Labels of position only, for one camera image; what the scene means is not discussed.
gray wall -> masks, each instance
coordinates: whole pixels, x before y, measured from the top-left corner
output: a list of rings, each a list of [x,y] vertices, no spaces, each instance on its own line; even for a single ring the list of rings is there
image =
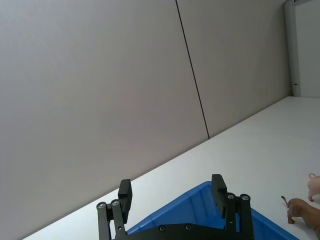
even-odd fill
[[[210,137],[290,93],[284,0],[178,0]]]
[[[211,136],[288,95],[281,3],[179,1]],[[0,33],[1,239],[208,139],[173,0],[0,0]]]
[[[320,1],[296,2],[295,26],[300,96],[320,98]]]

screw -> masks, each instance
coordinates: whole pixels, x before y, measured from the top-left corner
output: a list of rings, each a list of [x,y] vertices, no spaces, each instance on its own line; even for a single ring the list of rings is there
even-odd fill
[[[118,201],[118,200],[115,200],[115,201],[112,202],[112,205],[113,205],[113,206],[117,206],[118,204],[119,204],[119,201]]]
[[[164,226],[164,225],[159,226],[159,231],[160,232],[165,232],[166,231],[166,226]]]
[[[233,194],[228,194],[228,199],[234,199],[235,198],[235,195]]]
[[[248,197],[247,195],[243,195],[241,198],[242,198],[243,200],[249,200],[249,197]]]

table surface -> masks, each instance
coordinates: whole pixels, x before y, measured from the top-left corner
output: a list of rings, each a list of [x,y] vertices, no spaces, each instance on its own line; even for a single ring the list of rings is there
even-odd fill
[[[320,98],[287,97],[132,181],[126,229],[219,173],[230,192],[299,239],[316,236],[302,219],[287,223],[281,195],[308,201],[308,174],[320,175]],[[98,240],[98,202],[115,190],[25,240]],[[313,206],[320,208],[320,197]]]

blue tray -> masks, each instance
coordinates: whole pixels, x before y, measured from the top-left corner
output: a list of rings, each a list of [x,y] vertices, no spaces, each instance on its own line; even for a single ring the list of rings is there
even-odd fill
[[[298,240],[268,218],[251,209],[253,231],[256,240]],[[172,202],[147,216],[130,228],[128,234],[166,224],[197,224],[223,229],[225,220],[212,196],[211,182],[206,181],[182,194]]]

toy dog tail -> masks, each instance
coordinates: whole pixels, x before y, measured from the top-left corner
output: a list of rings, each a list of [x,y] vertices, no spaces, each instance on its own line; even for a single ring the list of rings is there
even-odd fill
[[[284,196],[281,196],[281,198],[284,200],[285,205],[286,205],[287,207],[289,207],[289,204],[288,204],[288,202],[287,202],[287,199],[286,199]]]
[[[315,176],[316,176],[316,175],[315,175],[314,173],[312,173],[312,172],[309,173],[309,178],[310,178],[310,179],[314,178]]]

